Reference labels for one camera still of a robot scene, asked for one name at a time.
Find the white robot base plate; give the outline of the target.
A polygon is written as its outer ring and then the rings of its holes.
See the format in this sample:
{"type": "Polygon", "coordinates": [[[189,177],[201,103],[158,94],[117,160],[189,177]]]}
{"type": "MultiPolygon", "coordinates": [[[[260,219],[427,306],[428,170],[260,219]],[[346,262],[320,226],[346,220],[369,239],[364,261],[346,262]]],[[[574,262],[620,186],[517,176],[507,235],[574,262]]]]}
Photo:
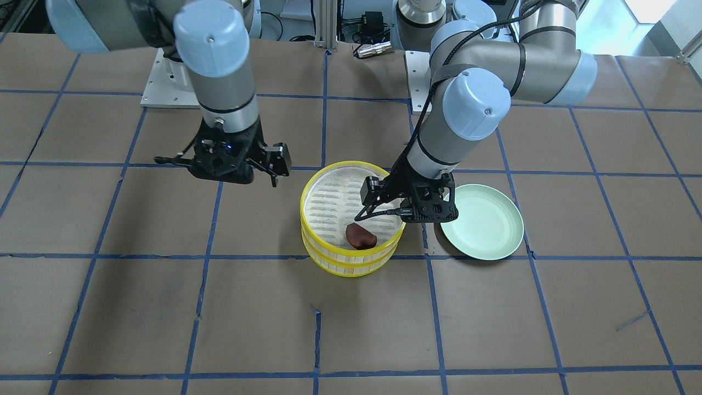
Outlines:
{"type": "Polygon", "coordinates": [[[198,109],[185,64],[166,58],[159,48],[140,104],[145,108],[198,109]]]}

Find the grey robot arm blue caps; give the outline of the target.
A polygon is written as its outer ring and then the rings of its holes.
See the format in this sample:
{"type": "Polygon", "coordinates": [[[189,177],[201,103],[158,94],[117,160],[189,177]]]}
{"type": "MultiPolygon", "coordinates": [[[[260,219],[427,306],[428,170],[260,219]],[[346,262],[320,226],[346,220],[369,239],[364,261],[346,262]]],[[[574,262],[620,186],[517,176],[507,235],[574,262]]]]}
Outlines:
{"type": "MultiPolygon", "coordinates": [[[[268,145],[262,131],[249,50],[246,9],[241,1],[46,1],[50,24],[77,53],[160,48],[184,69],[202,111],[200,128],[186,146],[195,157],[155,157],[158,164],[185,167],[196,178],[249,184],[254,168],[271,185],[292,170],[286,143],[268,145]]],[[[362,222],[384,215],[406,223],[446,223],[458,218],[451,170],[421,175],[410,150],[421,147],[427,109],[388,177],[366,177],[361,187],[362,222]],[[379,205],[403,199],[399,209],[379,205]]]]}

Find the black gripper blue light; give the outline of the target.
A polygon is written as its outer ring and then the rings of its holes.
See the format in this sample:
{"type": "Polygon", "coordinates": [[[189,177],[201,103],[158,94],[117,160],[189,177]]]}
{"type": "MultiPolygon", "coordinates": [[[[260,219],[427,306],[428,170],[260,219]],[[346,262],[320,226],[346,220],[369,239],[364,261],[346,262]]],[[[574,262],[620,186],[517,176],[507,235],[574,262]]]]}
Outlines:
{"type": "Polygon", "coordinates": [[[271,179],[288,177],[292,170],[288,145],[266,146],[260,119],[236,133],[224,132],[222,123],[211,127],[203,120],[193,148],[193,159],[156,156],[155,164],[190,167],[196,178],[240,184],[253,182],[254,168],[264,169],[271,179]]]}

